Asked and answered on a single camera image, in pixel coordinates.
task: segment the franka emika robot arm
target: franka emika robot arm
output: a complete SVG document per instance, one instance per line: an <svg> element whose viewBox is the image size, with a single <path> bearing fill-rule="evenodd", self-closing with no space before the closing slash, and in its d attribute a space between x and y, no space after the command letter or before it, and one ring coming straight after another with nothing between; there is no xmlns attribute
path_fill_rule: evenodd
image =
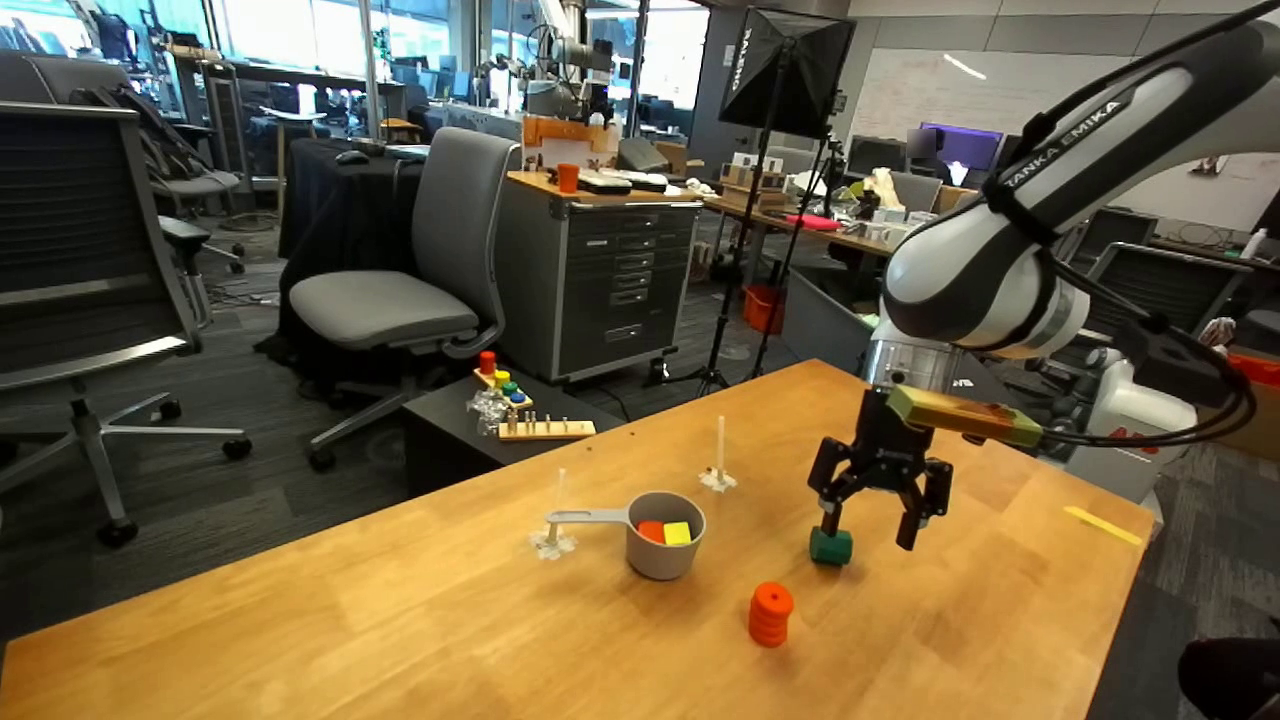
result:
<svg viewBox="0 0 1280 720"><path fill-rule="evenodd" d="M1162 436L1043 429L1042 437L1093 447L1153 447L1212 439L1247 423L1254 398L1242 374L1162 318L1065 266L1048 247L1158 172L1251 151L1280 151L1280 0L1135 60L1033 118L1011 163L992 173L975 202L922 225L890 259L881 323L863 372L872 388L863 397L854 443L826 438L809 477L824 512L810 533L813 560L849 562L852 541L840 530L840 512L861 489L901 497L897 543L906 550L931 516L947 511L951 465L925 457L933 427L908 423L900 406L891 407L895 388L947 392L965 350L1021 359L1061 348L1084 324L1085 291L1134 316L1126 333L1137 345L1130 346L1151 351L1153 365L1162 350L1165 360L1181 359L1183 369L1190 359L1201 378L1210 377L1213 396L1189 395L1187 383L1167 382L1167 373L1155 373L1164 383L1151 382L1139 369L1138 382L1193 402L1229 400L1215 418ZM836 474L840 462L849 466ZM922 474L923 488L916 484Z"/></svg>

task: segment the floor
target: floor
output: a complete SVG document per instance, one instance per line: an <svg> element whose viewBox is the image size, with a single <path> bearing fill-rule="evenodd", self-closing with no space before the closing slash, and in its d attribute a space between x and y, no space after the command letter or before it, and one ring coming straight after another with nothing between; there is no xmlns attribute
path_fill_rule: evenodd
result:
<svg viewBox="0 0 1280 720"><path fill-rule="evenodd" d="M700 232L713 236L717 224L704 219ZM251 350L275 328L271 302L282 261L274 258L274 233L219 234L224 246L233 241L248 251L246 274L230 275L220 261L204 260L219 307L204 333L205 351L125 373L92 386L92 393L97 407L110 411L173 391L182 398L182 424L242 427L253 438L253 454L232 464L214 443L113 446L125 503L142 527L118 551L93 537L101 501L78 459L6 493L0 662L6 639L406 500L393 424L340 446L329 474L307 466L306 438L342 413L305 400L291 370ZM690 286L680 351L669 357L673 374L705 360L721 297L710 283ZM759 334L735 310L721 366L736 383L750 369ZM795 357L774 342L765 360L772 370ZM695 383L641 389L645 370L613 373L575 392L622 416L609 391L632 418L691 398ZM65 406L45 405L47 400L6 404L0 428L56 427ZM1089 715L1094 720L1198 717L1178 693L1174 673L1183 644L1202 635L1276 635L1267 620L1280 614L1276 465L1217 446L1197 447L1172 466L1157 493L1167 527L1142 564Z"/></svg>

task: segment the black cloth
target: black cloth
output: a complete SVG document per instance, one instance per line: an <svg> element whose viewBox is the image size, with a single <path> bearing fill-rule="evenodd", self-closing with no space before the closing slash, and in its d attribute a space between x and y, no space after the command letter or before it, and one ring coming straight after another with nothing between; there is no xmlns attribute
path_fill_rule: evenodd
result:
<svg viewBox="0 0 1280 720"><path fill-rule="evenodd" d="M1178 662L1178 684L1206 717L1249 720L1280 693L1280 641L1196 641Z"/></svg>
<svg viewBox="0 0 1280 720"><path fill-rule="evenodd" d="M338 270L399 270L417 277L410 243L413 200L422 165L394 158L339 165L340 140L297 140L289 147L285 211L280 220L280 324L257 350L317 382L353 379L361 354L342 351L316 334L289 304L300 282Z"/></svg>

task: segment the orange ring stack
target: orange ring stack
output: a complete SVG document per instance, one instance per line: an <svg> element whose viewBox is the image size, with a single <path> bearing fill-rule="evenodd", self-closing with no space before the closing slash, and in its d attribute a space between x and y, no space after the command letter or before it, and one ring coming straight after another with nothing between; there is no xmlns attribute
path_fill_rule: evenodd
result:
<svg viewBox="0 0 1280 720"><path fill-rule="evenodd" d="M746 630L751 639L764 647L778 647L787 642L787 618L795 610L795 601L787 588L778 583L760 583L751 596L751 611L746 618Z"/></svg>

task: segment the red object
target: red object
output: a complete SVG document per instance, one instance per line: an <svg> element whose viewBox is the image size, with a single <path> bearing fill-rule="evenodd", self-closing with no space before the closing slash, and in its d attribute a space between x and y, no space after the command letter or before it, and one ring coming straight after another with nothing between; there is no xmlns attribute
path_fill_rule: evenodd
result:
<svg viewBox="0 0 1280 720"><path fill-rule="evenodd" d="M1248 355L1231 355L1228 361L1251 380L1280 388L1280 363L1249 357Z"/></svg>
<svg viewBox="0 0 1280 720"><path fill-rule="evenodd" d="M751 610L746 616L746 632L764 647L778 647L787 642L787 618L795 610L795 601L780 583L760 583L751 596Z"/></svg>
<svg viewBox="0 0 1280 720"><path fill-rule="evenodd" d="M561 181L561 192L577 192L577 165L561 163L556 165L556 176Z"/></svg>
<svg viewBox="0 0 1280 720"><path fill-rule="evenodd" d="M662 523L657 520L640 523L636 525L636 532L658 544L667 544L667 536L662 532Z"/></svg>
<svg viewBox="0 0 1280 720"><path fill-rule="evenodd" d="M746 305L742 306L742 318L746 319L746 324L751 325L755 332L764 332L764 324L769 322L769 307L778 301L778 288L769 287L767 284L753 284L746 288ZM773 327L769 328L769 334L778 334L782 332L782 307L773 315Z"/></svg>
<svg viewBox="0 0 1280 720"><path fill-rule="evenodd" d="M838 231L840 223L832 220L831 218L823 218L822 215L800 215L800 227L809 228L812 231ZM796 215L787 215L786 220L792 225L796 223Z"/></svg>
<svg viewBox="0 0 1280 720"><path fill-rule="evenodd" d="M498 370L498 356L490 350L480 354L480 374L492 375Z"/></svg>

